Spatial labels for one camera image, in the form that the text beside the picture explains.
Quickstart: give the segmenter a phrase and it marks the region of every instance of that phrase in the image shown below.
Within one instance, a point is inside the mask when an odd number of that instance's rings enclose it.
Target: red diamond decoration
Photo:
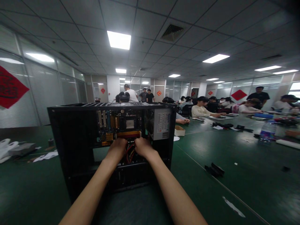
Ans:
[[[245,92],[243,92],[243,91],[240,89],[240,90],[236,91],[235,93],[233,93],[231,96],[232,96],[235,100],[238,101],[238,100],[242,99],[243,97],[246,97],[247,94],[246,94]]]
[[[29,89],[17,78],[0,66],[0,105],[10,108],[22,98]]]

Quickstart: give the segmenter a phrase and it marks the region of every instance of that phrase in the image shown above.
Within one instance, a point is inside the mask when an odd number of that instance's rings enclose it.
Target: fluorescent light panel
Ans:
[[[286,70],[286,71],[281,71],[281,72],[276,72],[273,74],[283,74],[283,73],[291,73],[291,72],[297,72],[298,70]]]
[[[37,60],[43,61],[43,62],[54,62],[54,59],[50,58],[49,56],[43,55],[43,54],[33,54],[33,53],[26,53],[27,55],[30,55],[33,58],[36,58]]]
[[[180,76],[180,74],[172,74],[169,77],[179,77],[179,76]]]
[[[220,61],[220,60],[222,60],[222,59],[226,59],[226,58],[228,58],[228,57],[230,57],[230,56],[218,54],[218,55],[216,55],[216,56],[214,56],[214,57],[211,57],[211,58],[209,58],[209,59],[207,59],[207,60],[204,60],[203,62],[204,62],[204,63],[215,63],[215,62],[217,62],[217,61]]]
[[[277,69],[277,68],[281,68],[281,67],[280,67],[280,66],[271,66],[271,67],[266,67],[266,68],[257,69],[257,70],[255,70],[255,71],[266,71],[266,70]]]
[[[107,31],[110,47],[130,49],[131,36],[127,34],[121,34],[116,32]]]
[[[126,70],[125,69],[117,69],[116,68],[116,72],[117,73],[126,73]]]
[[[212,81],[212,80],[218,80],[219,78],[211,78],[211,79],[208,79],[209,81]]]

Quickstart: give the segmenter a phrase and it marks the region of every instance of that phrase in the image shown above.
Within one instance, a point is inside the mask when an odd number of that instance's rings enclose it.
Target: ceiling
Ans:
[[[272,65],[300,70],[298,18],[286,2],[9,0],[0,3],[0,21],[82,73],[126,68],[127,76],[232,81],[272,75],[254,71]],[[184,28],[174,42],[161,39],[170,24]],[[131,35],[130,50],[111,48],[106,31]],[[230,57],[202,62],[217,54]]]

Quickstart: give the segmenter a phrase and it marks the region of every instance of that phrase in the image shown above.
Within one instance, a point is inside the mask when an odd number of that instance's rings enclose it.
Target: table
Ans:
[[[242,117],[220,121],[223,122],[244,125],[255,133],[259,133],[263,124]],[[295,202],[300,196],[300,172],[296,167],[299,151],[277,147],[274,143],[260,150],[253,134],[215,130],[211,123],[212,120],[206,119],[204,124],[191,121],[190,125],[182,125],[187,135],[174,142],[171,166],[172,173],[208,224],[264,224],[259,216],[270,224],[296,224],[299,221],[299,202]],[[50,126],[0,129],[0,137],[42,146],[36,155],[28,156],[32,158],[45,152],[52,131]],[[216,180],[203,170],[211,162],[225,170],[223,178]],[[282,164],[291,171],[280,171]],[[57,224],[71,205],[59,157],[37,163],[9,160],[0,165],[0,171],[3,224]],[[235,213],[223,196],[245,218]],[[104,196],[100,206],[95,224],[172,223],[156,185]]]

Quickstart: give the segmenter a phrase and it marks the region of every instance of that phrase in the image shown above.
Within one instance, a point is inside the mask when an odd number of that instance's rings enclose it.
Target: plastic bottle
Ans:
[[[262,131],[260,132],[260,140],[263,142],[270,142],[274,140],[274,135],[276,133],[276,125],[272,122],[265,122],[262,126]]]

